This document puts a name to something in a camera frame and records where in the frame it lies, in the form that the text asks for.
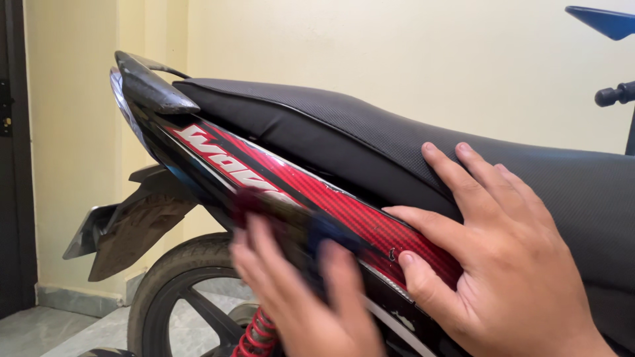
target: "blue mirror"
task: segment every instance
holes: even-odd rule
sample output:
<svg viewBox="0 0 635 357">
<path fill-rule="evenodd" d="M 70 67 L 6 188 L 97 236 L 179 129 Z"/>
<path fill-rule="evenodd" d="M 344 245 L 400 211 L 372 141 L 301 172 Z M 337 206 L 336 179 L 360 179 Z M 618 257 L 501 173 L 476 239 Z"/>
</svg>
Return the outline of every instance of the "blue mirror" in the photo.
<svg viewBox="0 0 635 357">
<path fill-rule="evenodd" d="M 567 6 L 565 11 L 616 41 L 635 34 L 635 15 L 579 6 Z"/>
</svg>

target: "left hand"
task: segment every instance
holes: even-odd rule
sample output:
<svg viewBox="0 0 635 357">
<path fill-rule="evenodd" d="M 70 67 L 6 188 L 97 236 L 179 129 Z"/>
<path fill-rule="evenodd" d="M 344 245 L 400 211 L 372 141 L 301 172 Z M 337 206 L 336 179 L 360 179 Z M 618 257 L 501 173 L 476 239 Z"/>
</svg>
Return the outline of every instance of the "left hand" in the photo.
<svg viewBox="0 0 635 357">
<path fill-rule="evenodd" d="M 350 252 L 332 241 L 320 247 L 331 310 L 284 259 L 267 219 L 248 215 L 247 227 L 247 231 L 236 230 L 230 246 L 234 266 L 276 324 L 287 356 L 384 355 L 379 331 L 364 308 L 361 275 Z M 247 245 L 247 234 L 253 250 Z"/>
</svg>

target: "door hinge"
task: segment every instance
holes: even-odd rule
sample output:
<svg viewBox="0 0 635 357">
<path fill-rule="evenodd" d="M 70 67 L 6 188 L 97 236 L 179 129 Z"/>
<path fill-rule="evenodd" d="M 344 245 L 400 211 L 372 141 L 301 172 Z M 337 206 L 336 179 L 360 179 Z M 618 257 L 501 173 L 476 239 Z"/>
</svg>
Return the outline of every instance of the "door hinge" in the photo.
<svg viewBox="0 0 635 357">
<path fill-rule="evenodd" d="M 11 123 L 11 105 L 13 102 L 9 80 L 0 79 L 0 137 L 13 136 Z"/>
</svg>

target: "motorcycle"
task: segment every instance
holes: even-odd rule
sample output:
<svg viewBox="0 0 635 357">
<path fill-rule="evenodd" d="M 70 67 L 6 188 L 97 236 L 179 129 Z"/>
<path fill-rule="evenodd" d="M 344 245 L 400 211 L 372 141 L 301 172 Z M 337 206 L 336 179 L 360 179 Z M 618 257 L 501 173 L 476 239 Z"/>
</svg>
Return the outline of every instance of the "motorcycle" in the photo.
<svg viewBox="0 0 635 357">
<path fill-rule="evenodd" d="M 434 142 L 458 162 L 453 148 L 466 141 L 544 200 L 580 269 L 600 332 L 620 356 L 635 356 L 633 157 L 504 142 L 412 121 L 330 91 L 191 78 L 122 51 L 115 59 L 110 83 L 117 104 L 158 164 L 130 175 L 140 186 L 122 203 L 92 208 L 63 257 L 97 253 L 88 279 L 100 281 L 130 267 L 197 205 L 226 230 L 185 241 L 147 272 L 128 323 L 135 355 L 172 356 L 170 316 L 181 299 L 218 335 L 218 346 L 203 356 L 249 355 L 241 346 L 257 346 L 254 328 L 245 334 L 249 321 L 267 324 L 257 302 L 225 313 L 194 288 L 238 278 L 228 251 L 233 199 L 241 187 L 256 187 L 331 217 L 373 247 L 359 267 L 389 356 L 468 356 L 408 295 L 396 260 L 403 250 L 417 252 L 454 288 L 461 266 L 381 210 L 415 206 L 462 222 L 420 146 Z M 153 71 L 182 80 L 170 84 Z M 619 93 L 605 94 L 620 100 Z M 284 351 L 278 345 L 253 355 Z"/>
</svg>

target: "rear fairing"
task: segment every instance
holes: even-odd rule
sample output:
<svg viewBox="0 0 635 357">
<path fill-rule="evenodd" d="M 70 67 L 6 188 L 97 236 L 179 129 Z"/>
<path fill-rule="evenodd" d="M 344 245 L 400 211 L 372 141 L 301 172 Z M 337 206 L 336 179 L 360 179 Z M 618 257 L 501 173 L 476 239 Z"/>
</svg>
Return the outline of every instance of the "rear fairing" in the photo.
<svg viewBox="0 0 635 357">
<path fill-rule="evenodd" d="M 227 229 L 233 226 L 233 194 L 245 185 L 331 215 L 342 229 L 373 247 L 360 262 L 368 298 L 392 314 L 428 352 L 467 355 L 414 304 L 396 262 L 403 250 L 417 252 L 455 288 L 462 269 L 445 251 L 380 209 L 266 151 L 257 140 L 246 140 L 196 114 L 162 115 L 128 103 L 149 150 Z"/>
</svg>

